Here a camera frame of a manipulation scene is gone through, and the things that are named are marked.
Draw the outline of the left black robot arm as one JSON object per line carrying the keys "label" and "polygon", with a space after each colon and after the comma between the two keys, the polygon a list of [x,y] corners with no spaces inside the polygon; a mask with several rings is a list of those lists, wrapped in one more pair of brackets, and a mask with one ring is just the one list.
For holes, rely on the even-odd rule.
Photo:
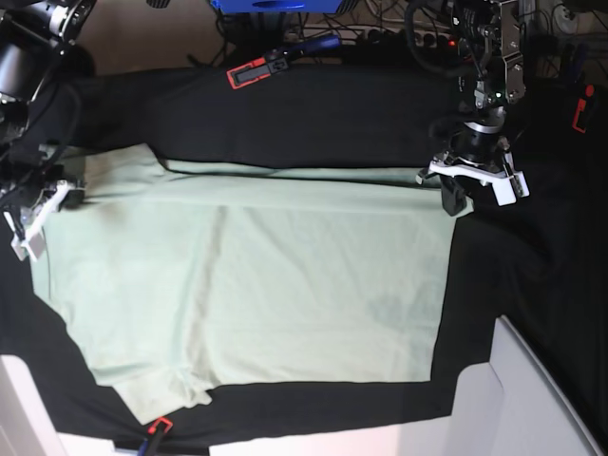
{"label": "left black robot arm", "polygon": [[414,16],[426,5],[411,1],[405,9],[409,51],[421,68],[456,80],[466,97],[455,112],[430,124],[428,136],[438,150],[417,180],[440,182],[443,208],[452,217],[467,208],[469,181],[490,188],[499,205],[513,204],[529,194],[513,162],[513,141],[503,133],[508,108],[525,94],[519,6],[515,1],[446,2],[458,59],[436,63],[415,42]]}

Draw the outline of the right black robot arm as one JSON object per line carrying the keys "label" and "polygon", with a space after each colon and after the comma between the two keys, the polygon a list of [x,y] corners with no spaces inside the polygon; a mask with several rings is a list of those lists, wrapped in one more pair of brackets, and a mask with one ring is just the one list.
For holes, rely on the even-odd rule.
{"label": "right black robot arm", "polygon": [[85,184],[61,160],[75,133],[73,120],[64,137],[33,152],[23,141],[41,120],[29,112],[47,86],[64,90],[82,112],[82,98],[55,73],[75,48],[93,1],[4,1],[1,4],[1,215],[12,231],[11,248],[20,260],[38,261],[47,245],[48,217],[82,200]]}

